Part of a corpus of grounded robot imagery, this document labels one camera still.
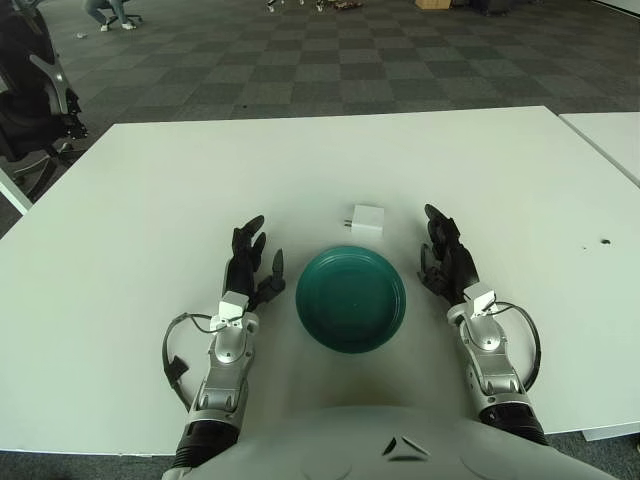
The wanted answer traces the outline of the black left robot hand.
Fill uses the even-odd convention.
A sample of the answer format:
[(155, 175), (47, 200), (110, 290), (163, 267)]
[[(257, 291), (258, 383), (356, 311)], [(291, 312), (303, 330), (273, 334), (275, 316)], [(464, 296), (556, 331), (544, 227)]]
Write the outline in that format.
[(248, 298), (246, 310), (249, 312), (275, 299), (286, 288), (282, 249), (278, 249), (274, 255), (271, 274), (259, 283), (255, 281), (254, 276), (261, 266), (267, 236), (262, 232), (256, 240), (253, 237), (263, 227), (264, 222), (265, 217), (258, 215), (242, 227), (233, 230), (232, 256), (227, 263), (222, 290), (224, 294), (231, 291), (245, 295)]

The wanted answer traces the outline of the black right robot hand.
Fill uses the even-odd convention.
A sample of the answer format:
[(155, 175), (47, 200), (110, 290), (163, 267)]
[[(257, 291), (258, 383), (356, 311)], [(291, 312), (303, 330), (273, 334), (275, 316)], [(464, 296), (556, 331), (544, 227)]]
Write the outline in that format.
[(461, 243), (453, 218), (431, 204), (424, 211), (430, 242), (420, 248), (420, 282), (450, 305), (463, 303), (464, 290), (479, 282), (472, 255)]

